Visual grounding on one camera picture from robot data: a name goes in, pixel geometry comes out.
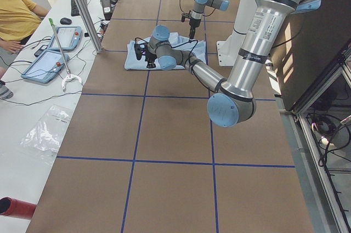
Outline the light blue button-up shirt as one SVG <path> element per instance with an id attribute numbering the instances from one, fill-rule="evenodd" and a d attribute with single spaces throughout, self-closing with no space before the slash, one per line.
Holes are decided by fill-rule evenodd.
<path id="1" fill-rule="evenodd" d="M 148 69 L 145 56 L 137 60 L 134 44 L 148 43 L 148 49 L 156 54 L 156 67 Z M 161 40 L 157 36 L 147 37 L 145 39 L 135 38 L 127 45 L 127 57 L 124 64 L 126 70 L 181 70 L 184 68 L 183 63 L 189 57 L 195 57 L 205 61 L 206 42 L 203 40 L 189 39 L 179 35 L 177 32 L 171 32 L 167 39 Z"/>

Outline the far blue teach pendant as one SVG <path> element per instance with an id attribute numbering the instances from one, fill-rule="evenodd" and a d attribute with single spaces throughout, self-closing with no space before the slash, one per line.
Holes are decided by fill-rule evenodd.
<path id="1" fill-rule="evenodd" d="M 72 52 L 78 46 L 82 37 L 80 26 L 57 26 L 56 34 L 64 52 Z"/>

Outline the blue teach pendant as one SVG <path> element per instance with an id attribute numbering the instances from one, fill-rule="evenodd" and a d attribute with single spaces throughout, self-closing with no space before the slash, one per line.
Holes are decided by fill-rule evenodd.
<path id="1" fill-rule="evenodd" d="M 48 83 L 64 67 L 62 54 L 53 50 L 43 51 L 36 60 L 21 74 L 23 79 Z"/>
<path id="2" fill-rule="evenodd" d="M 80 26 L 57 26 L 56 34 L 64 52 L 72 52 L 78 46 L 82 37 Z"/>

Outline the white reacher grabber stick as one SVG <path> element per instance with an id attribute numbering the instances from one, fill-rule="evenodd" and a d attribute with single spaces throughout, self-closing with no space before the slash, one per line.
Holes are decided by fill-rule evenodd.
<path id="1" fill-rule="evenodd" d="M 50 22 L 50 25 L 52 27 L 52 30 L 53 30 L 53 33 L 54 33 L 54 36 L 55 36 L 55 39 L 56 39 L 56 42 L 58 44 L 58 47 L 59 47 L 59 50 L 60 50 L 60 53 L 61 53 L 61 56 L 63 58 L 63 61 L 64 61 L 64 64 L 65 64 L 65 68 L 66 68 L 66 72 L 67 72 L 67 76 L 62 80 L 62 83 L 61 83 L 61 86 L 63 88 L 63 91 L 66 91 L 66 83 L 67 82 L 71 82 L 75 79 L 77 79 L 79 81 L 80 84 L 83 84 L 82 83 L 82 79 L 80 76 L 78 75 L 74 75 L 71 73 L 69 67 L 68 67 L 68 64 L 67 64 L 67 61 L 66 61 L 66 58 L 65 58 L 65 53 L 63 52 L 63 49 L 61 47 L 61 44 L 60 44 L 60 41 L 59 41 L 59 36 L 56 32 L 56 27 L 54 25 L 54 22 L 51 18 L 49 18 L 49 22 Z"/>

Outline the black computer mouse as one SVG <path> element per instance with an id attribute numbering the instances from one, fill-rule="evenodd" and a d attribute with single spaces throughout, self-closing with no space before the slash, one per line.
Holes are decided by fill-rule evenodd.
<path id="1" fill-rule="evenodd" d="M 60 19 L 60 23 L 61 23 L 62 25 L 71 25 L 71 24 L 72 24 L 72 20 L 69 19 L 69 18 L 61 18 L 61 19 Z"/>

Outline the near blue teach pendant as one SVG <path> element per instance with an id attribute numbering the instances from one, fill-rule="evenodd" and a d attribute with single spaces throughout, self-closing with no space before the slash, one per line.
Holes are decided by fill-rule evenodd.
<path id="1" fill-rule="evenodd" d="M 64 67 L 62 54 L 53 50 L 43 51 L 36 60 L 21 74 L 23 79 L 48 83 Z"/>

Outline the clear plastic bag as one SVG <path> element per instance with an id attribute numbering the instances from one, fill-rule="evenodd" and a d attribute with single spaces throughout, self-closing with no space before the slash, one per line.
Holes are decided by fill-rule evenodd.
<path id="1" fill-rule="evenodd" d="M 73 110 L 52 105 L 22 138 L 20 150 L 52 166 L 70 124 Z"/>

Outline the person in yellow shirt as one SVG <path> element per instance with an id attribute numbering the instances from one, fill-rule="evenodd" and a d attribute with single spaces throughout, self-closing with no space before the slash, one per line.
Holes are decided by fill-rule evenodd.
<path id="1" fill-rule="evenodd" d="M 17 55 L 48 13 L 32 0 L 1 0 L 1 52 Z"/>

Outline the aluminium frame post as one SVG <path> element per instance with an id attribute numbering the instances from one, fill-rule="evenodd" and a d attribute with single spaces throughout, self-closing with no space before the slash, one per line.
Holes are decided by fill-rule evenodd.
<path id="1" fill-rule="evenodd" d="M 91 15 L 88 11 L 87 3 L 85 2 L 85 0 L 75 0 L 75 2 L 78 6 L 78 10 L 80 12 L 80 16 L 83 20 L 85 28 L 86 28 L 86 30 L 90 36 L 90 39 L 94 45 L 95 51 L 97 54 L 99 54 L 102 52 L 103 48 L 102 48 L 100 39 L 97 35 L 97 32 L 95 30 Z"/>

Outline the red cylinder post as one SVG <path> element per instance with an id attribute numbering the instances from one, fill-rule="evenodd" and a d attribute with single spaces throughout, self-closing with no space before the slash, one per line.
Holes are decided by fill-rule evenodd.
<path id="1" fill-rule="evenodd" d="M 1 199 L 1 215 L 31 220 L 37 205 L 10 197 Z"/>

